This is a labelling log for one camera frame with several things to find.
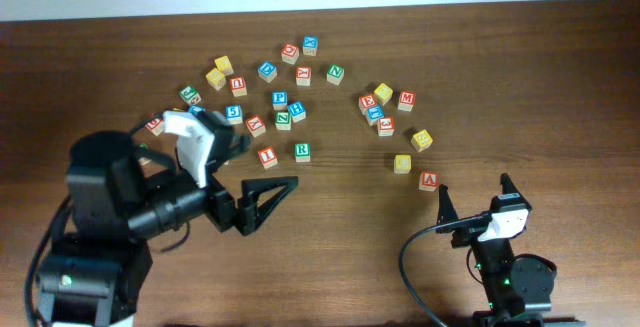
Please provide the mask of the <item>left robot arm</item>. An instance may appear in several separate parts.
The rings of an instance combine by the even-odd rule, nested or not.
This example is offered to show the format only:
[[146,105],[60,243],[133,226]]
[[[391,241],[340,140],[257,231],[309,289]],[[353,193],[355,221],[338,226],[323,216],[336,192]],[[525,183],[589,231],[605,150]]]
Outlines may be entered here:
[[149,240],[204,215],[221,232],[256,232],[297,185],[295,176],[249,179],[234,199],[214,174],[250,138],[218,112],[165,111],[177,136],[169,156],[131,132],[100,131],[70,149],[68,194],[29,266],[31,326],[130,326],[152,266]]

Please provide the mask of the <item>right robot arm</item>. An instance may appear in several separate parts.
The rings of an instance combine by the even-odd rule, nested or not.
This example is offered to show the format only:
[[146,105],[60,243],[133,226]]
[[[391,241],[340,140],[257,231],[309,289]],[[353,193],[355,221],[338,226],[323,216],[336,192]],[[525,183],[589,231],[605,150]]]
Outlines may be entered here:
[[584,326],[575,318],[546,319],[552,309],[551,294],[557,276],[552,261],[535,254],[513,252],[511,240],[526,230],[532,206],[508,174],[500,176],[502,192],[489,209],[461,218],[448,187],[438,188],[438,234],[452,235],[454,248],[466,248],[476,261],[489,309],[472,315],[474,326]]

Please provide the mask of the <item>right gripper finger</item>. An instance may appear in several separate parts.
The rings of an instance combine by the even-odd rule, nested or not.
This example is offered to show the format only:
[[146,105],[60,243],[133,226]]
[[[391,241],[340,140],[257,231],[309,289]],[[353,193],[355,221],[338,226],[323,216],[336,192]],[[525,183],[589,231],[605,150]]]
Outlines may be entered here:
[[502,193],[499,195],[500,198],[520,198],[521,195],[519,190],[511,180],[510,176],[507,173],[502,173],[500,176],[500,185],[502,188]]
[[446,224],[451,224],[459,220],[458,214],[454,208],[454,205],[449,196],[448,187],[441,184],[438,188],[439,207],[437,215],[437,233],[450,233],[452,227],[446,227]]

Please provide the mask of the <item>yellow C block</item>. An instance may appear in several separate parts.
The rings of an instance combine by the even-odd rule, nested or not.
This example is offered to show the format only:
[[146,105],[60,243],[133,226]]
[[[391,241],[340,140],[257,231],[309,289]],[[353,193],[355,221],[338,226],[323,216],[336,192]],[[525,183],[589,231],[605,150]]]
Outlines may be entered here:
[[408,174],[412,168],[410,155],[398,154],[394,157],[394,172],[396,174]]

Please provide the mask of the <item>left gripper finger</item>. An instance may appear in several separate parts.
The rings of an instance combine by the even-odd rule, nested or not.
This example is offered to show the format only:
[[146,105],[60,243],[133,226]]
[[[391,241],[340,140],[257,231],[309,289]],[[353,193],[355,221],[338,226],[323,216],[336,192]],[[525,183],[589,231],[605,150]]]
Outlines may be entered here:
[[249,150],[251,137],[247,134],[235,134],[230,142],[227,157],[232,160]]
[[298,187],[298,183],[297,176],[243,180],[239,199],[239,232],[243,236],[256,232]]

